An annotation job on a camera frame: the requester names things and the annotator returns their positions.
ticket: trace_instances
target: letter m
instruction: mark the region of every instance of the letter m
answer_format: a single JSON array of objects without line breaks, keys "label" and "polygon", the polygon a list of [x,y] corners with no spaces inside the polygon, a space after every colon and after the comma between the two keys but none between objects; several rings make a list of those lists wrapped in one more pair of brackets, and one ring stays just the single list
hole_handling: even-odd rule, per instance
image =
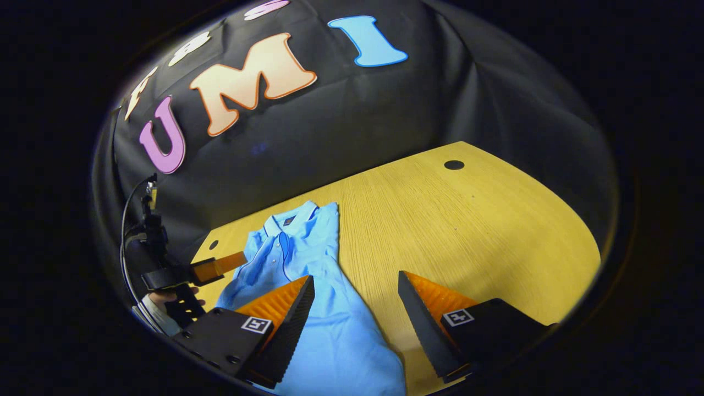
[{"label": "letter m", "polygon": [[280,33],[254,44],[241,70],[215,64],[193,79],[190,87],[201,93],[210,118],[208,135],[223,133],[239,118],[238,110],[227,108],[222,97],[248,110],[257,107],[260,75],[266,81],[267,99],[285,97],[315,82],[318,78],[315,73],[304,70],[291,53],[290,36]]}]

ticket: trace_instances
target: shirt collar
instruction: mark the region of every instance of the shirt collar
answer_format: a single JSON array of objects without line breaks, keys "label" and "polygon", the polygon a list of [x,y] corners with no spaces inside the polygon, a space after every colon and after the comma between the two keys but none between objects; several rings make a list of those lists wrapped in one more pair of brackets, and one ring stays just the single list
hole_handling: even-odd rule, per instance
[{"label": "shirt collar", "polygon": [[[289,234],[295,233],[301,227],[301,224],[310,219],[317,208],[316,204],[308,201],[292,211],[269,216],[264,222],[264,232],[266,232],[267,236],[277,235],[284,230]],[[286,219],[294,216],[293,221],[289,225],[284,226]]]}]

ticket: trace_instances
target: black fabric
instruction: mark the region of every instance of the black fabric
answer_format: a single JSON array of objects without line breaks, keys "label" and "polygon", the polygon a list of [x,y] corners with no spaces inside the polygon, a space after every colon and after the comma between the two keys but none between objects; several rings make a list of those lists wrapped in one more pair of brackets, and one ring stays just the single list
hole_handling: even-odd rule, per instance
[{"label": "black fabric", "polygon": [[[527,47],[465,11],[430,0],[292,1],[244,21],[250,8],[213,21],[208,44],[173,68],[166,67],[170,56],[143,68],[159,65],[127,122],[134,87],[125,88],[114,138],[108,130],[99,138],[92,180],[98,243],[108,260],[115,257],[108,268],[117,262],[125,195],[156,171],[139,143],[148,120],[155,121],[162,149],[169,150],[153,117],[168,94],[187,149],[180,168],[159,174],[157,206],[170,252],[182,261],[191,261],[213,228],[458,140],[552,189],[582,217],[600,249],[608,250],[617,199],[608,147],[579,95]],[[326,24],[359,15],[374,16],[379,30],[408,59],[377,68],[357,66],[354,44]],[[228,103],[240,110],[240,119],[223,134],[208,136],[209,119],[190,82],[214,63],[241,68],[253,44],[281,32],[291,34],[292,53],[318,80],[277,100],[263,97],[261,83],[258,107],[247,111]],[[138,210],[134,205],[133,219]]]}]

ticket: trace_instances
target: cable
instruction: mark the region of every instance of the cable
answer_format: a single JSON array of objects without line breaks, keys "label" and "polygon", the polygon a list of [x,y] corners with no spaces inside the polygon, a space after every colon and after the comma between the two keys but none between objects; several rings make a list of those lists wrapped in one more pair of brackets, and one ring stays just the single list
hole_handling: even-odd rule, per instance
[{"label": "cable", "polygon": [[134,186],[134,189],[130,193],[130,196],[127,198],[127,201],[125,202],[125,209],[122,211],[122,228],[120,229],[120,264],[122,266],[122,279],[125,281],[127,288],[130,290],[130,294],[132,295],[132,298],[137,304],[137,309],[142,313],[142,316],[146,319],[147,324],[149,324],[152,330],[156,331],[157,333],[166,334],[166,332],[161,328],[161,326],[159,326],[158,322],[151,315],[151,312],[149,312],[149,310],[144,306],[142,300],[137,297],[137,293],[134,291],[134,286],[132,286],[132,280],[130,279],[129,274],[127,272],[127,260],[125,259],[125,221],[127,220],[127,208],[129,207],[135,192],[137,192],[137,189],[139,189],[139,187],[146,182],[152,180],[155,181],[154,179],[156,179],[156,174],[149,176],[148,178],[144,179],[139,184]]}]

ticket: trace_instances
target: blue letter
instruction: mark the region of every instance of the blue letter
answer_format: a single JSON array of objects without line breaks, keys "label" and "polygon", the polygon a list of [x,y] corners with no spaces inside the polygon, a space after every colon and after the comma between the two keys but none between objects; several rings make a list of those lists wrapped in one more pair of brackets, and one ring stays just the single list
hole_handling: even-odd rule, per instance
[{"label": "blue letter", "polygon": [[359,56],[354,60],[358,66],[374,68],[391,65],[408,59],[408,54],[395,49],[377,29],[373,16],[349,16],[331,20],[330,27],[342,29],[357,47]]}]

